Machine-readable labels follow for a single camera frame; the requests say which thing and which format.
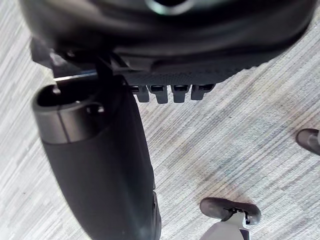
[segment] caster wheel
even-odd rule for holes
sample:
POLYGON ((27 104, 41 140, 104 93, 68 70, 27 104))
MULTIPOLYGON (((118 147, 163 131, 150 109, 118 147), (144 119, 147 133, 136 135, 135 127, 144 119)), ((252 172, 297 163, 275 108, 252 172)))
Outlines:
POLYGON ((236 212, 244 212, 247 225, 256 225, 261 220, 259 208, 251 203, 230 201, 225 198, 206 197, 200 203, 201 212, 214 219, 223 222, 231 218, 236 212))
POLYGON ((300 147, 320 155, 320 144, 318 141, 319 131, 312 128, 303 129, 295 137, 300 147))

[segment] chair seat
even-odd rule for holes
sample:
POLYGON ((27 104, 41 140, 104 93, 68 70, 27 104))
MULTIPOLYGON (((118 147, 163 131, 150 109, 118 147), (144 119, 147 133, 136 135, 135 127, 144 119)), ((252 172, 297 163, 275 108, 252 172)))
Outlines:
POLYGON ((20 0, 33 36, 48 47, 112 50, 131 69, 147 72, 199 69, 200 62, 217 68, 230 62, 239 69, 259 65, 302 36, 317 3, 192 2, 182 14, 160 15, 148 0, 20 0), (243 64, 243 58, 249 63, 243 64))

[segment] striped carpet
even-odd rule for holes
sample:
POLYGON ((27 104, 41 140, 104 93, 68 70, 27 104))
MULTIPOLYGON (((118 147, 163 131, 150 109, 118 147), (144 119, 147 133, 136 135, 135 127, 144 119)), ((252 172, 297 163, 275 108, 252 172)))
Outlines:
MULTIPOLYGON (((320 157, 295 143, 320 128, 320 9, 290 51, 220 83, 200 102, 139 104, 154 167, 162 240, 198 240, 216 222, 199 202, 255 203, 253 240, 320 239, 320 157)), ((52 81, 30 60, 29 31, 0 1, 0 240, 88 240, 41 147, 30 108, 52 81)))

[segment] black plastic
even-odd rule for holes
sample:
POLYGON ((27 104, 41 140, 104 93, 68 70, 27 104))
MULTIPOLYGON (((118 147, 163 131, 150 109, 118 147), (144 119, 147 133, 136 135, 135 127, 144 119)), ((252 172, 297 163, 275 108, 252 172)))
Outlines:
POLYGON ((193 85, 191 90, 191 100, 202 100, 204 95, 211 92, 215 86, 215 84, 193 85))
MULTIPOLYGON (((66 105, 61 96, 43 104, 49 86, 37 94, 33 109, 53 173, 88 235, 158 240, 161 218, 148 146, 135 99, 122 83, 98 85, 88 98, 66 105), (59 123, 63 127, 52 127, 59 123), (59 131, 67 142, 55 136, 59 131)), ((68 88, 61 90, 67 93, 68 88)))
POLYGON ((168 89, 166 85, 151 85, 148 86, 148 90, 155 95, 158 104, 168 103, 168 89))
POLYGON ((237 73, 267 62, 300 39, 317 3, 230 0, 219 5, 199 0, 196 4, 202 7, 161 17, 145 0, 19 1, 33 36, 49 48, 59 53, 112 51, 127 65, 128 75, 142 73, 133 79, 126 76, 130 85, 139 86, 214 84, 232 74, 216 80, 220 74, 213 70, 237 73), (211 70, 211 82, 200 77, 185 83, 143 77, 198 70, 211 70))
POLYGON ((146 86, 130 86, 130 90, 136 95, 140 103, 149 102, 149 91, 146 86))
POLYGON ((186 94, 189 92, 190 85, 171 85, 173 101, 176 104, 184 103, 186 94))

